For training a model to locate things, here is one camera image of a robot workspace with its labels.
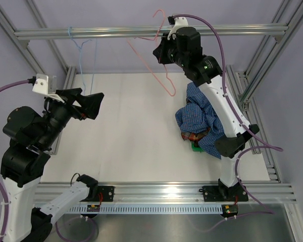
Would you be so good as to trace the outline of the light blue wire hanger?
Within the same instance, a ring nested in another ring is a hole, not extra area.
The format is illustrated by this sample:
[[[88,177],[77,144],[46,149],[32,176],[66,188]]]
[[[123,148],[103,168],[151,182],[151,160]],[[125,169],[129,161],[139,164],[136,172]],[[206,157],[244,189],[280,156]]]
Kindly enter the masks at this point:
[[[81,81],[82,81],[82,88],[83,88],[83,91],[82,93],[85,95],[85,92],[86,92],[86,82],[84,80],[84,74],[83,74],[83,67],[82,67],[82,60],[83,60],[83,48],[84,48],[84,45],[86,43],[89,43],[92,41],[92,39],[87,39],[85,41],[83,41],[81,44],[78,44],[74,37],[73,37],[73,34],[71,33],[73,30],[72,26],[69,26],[68,27],[68,30],[67,30],[67,33],[68,33],[68,37],[69,39],[75,44],[78,52],[79,52],[79,57],[78,57],[78,64],[79,64],[79,68],[80,68],[80,77],[81,77]]]

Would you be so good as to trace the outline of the blue checked shirt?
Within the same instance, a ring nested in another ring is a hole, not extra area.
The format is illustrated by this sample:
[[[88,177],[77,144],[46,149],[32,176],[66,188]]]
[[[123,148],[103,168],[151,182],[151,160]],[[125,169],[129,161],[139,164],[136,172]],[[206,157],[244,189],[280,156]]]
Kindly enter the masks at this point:
[[[175,119],[180,132],[197,134],[208,130],[198,145],[208,154],[221,158],[215,141],[224,135],[224,128],[209,100],[193,82],[187,84],[186,105],[175,113]]]

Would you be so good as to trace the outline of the brown red plaid shirt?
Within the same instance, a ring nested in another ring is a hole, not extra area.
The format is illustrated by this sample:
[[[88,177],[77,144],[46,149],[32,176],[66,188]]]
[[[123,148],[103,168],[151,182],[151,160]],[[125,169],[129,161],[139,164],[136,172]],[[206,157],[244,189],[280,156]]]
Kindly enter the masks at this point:
[[[200,133],[191,133],[191,132],[181,132],[181,138],[183,140],[189,140],[194,147],[199,148],[198,142],[204,138],[205,136],[207,136],[209,133],[208,130],[200,132]]]

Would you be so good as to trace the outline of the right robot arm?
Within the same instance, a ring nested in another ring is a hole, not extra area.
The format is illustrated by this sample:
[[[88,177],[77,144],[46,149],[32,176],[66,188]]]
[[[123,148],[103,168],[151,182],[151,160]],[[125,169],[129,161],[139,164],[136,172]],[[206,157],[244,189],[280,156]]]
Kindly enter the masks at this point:
[[[222,124],[224,134],[214,141],[221,157],[221,174],[218,185],[203,187],[205,200],[247,201],[245,189],[239,183],[237,158],[260,129],[243,116],[236,102],[229,97],[222,70],[225,65],[203,54],[201,35],[190,26],[173,27],[164,33],[153,54],[163,65],[176,64],[182,68],[194,87],[207,98]]]

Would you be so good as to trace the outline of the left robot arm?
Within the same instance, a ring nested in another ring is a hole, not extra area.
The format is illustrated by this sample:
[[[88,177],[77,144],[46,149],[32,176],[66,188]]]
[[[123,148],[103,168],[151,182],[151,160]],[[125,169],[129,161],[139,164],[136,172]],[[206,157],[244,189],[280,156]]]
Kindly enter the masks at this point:
[[[43,115],[28,106],[9,114],[3,128],[10,137],[10,146],[1,163],[4,200],[0,241],[44,241],[71,207],[98,197],[97,180],[83,174],[56,199],[34,207],[35,190],[54,141],[69,120],[96,119],[98,115],[104,95],[83,96],[81,92],[80,88],[57,91],[58,99],[45,99]]]

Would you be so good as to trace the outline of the green plastic tray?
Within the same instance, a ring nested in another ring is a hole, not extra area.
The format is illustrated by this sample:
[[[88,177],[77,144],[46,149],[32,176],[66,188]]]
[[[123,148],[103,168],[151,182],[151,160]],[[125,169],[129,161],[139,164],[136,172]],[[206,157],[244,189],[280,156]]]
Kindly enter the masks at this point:
[[[204,150],[195,143],[191,143],[191,148],[193,152],[204,152]]]

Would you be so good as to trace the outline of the aluminium frame top rail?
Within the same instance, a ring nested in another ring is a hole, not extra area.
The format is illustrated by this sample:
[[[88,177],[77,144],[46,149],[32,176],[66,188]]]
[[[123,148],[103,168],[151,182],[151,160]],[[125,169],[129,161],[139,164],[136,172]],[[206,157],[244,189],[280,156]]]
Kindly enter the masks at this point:
[[[215,25],[219,35],[284,35],[288,30],[286,24],[249,24],[249,25]],[[40,28],[17,29],[14,35],[18,40],[58,40],[58,39],[89,39],[89,38],[153,38],[156,34],[170,32],[171,26],[159,27],[98,27],[98,28]]]

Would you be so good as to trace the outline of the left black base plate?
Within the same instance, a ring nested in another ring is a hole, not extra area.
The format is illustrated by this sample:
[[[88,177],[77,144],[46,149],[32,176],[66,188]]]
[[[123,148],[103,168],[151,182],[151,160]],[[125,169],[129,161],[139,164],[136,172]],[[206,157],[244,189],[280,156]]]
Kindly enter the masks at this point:
[[[98,186],[96,200],[99,202],[113,202],[114,201],[114,186]]]

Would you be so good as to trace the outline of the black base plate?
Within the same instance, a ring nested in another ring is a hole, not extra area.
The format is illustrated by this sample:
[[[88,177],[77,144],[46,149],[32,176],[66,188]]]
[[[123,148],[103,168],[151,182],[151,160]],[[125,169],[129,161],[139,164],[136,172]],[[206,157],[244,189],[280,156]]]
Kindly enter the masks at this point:
[[[99,202],[113,202],[114,201],[114,186],[98,186],[96,200]]]
[[[247,193],[240,185],[227,188],[222,185],[203,186],[199,189],[205,202],[247,202]]]

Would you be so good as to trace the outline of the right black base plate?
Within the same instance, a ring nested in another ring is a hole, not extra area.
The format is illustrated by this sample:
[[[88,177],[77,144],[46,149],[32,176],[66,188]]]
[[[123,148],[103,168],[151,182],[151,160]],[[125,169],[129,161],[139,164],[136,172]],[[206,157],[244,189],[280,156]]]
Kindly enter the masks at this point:
[[[205,202],[247,202],[247,193],[240,185],[227,188],[222,185],[203,186],[199,189]]]

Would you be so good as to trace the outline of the front aluminium rail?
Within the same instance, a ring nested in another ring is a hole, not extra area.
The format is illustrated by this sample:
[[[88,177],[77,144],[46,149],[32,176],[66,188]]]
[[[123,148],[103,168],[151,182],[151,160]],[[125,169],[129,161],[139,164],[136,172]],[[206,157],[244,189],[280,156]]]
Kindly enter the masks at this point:
[[[201,184],[112,184],[115,203],[201,203]],[[269,203],[295,203],[292,186],[279,183],[252,183],[245,185],[259,201]],[[35,202],[49,202],[69,188],[66,184],[40,184]]]

